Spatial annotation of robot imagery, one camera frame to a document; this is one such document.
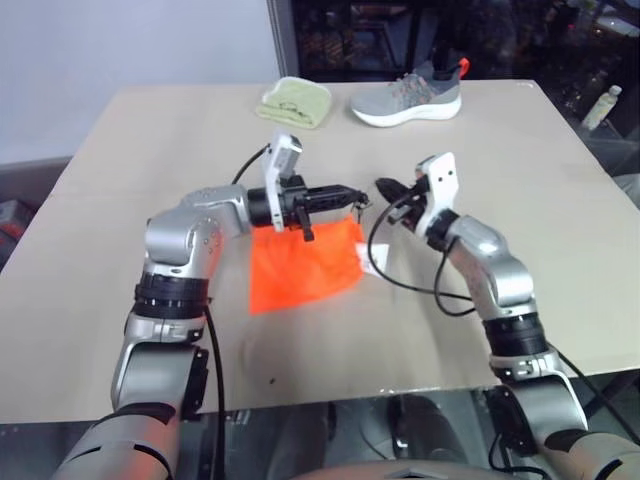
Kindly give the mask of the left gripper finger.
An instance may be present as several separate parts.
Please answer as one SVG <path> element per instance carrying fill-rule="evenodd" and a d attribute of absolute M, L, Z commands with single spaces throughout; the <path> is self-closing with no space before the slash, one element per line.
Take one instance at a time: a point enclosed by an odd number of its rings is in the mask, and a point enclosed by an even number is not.
<path fill-rule="evenodd" d="M 305 200 L 307 211 L 333 211 L 348 206 L 355 208 L 366 207 L 369 204 L 367 196 L 359 197 L 309 197 Z"/>
<path fill-rule="evenodd" d="M 306 197 L 310 199 L 362 199 L 365 193 L 345 185 L 325 185 L 307 190 Z"/>

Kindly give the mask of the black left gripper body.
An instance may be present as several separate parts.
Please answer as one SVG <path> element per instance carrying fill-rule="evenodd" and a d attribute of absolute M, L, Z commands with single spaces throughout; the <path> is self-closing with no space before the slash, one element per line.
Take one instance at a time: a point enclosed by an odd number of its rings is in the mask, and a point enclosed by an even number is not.
<path fill-rule="evenodd" d="M 293 175 L 281 184 L 280 206 L 283 224 L 290 230 L 301 230 L 305 242 L 315 239 L 307 211 L 307 186 L 301 175 Z"/>

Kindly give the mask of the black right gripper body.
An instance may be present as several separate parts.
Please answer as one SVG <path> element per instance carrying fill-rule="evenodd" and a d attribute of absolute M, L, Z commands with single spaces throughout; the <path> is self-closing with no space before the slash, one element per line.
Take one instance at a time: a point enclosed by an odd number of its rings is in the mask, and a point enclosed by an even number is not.
<path fill-rule="evenodd" d="M 388 220 L 391 224 L 401 224 L 410 231 L 415 231 L 418 222 L 425 213 L 427 194 L 430 192 L 426 175 L 419 177 L 412 187 L 407 187 L 398 198 Z"/>

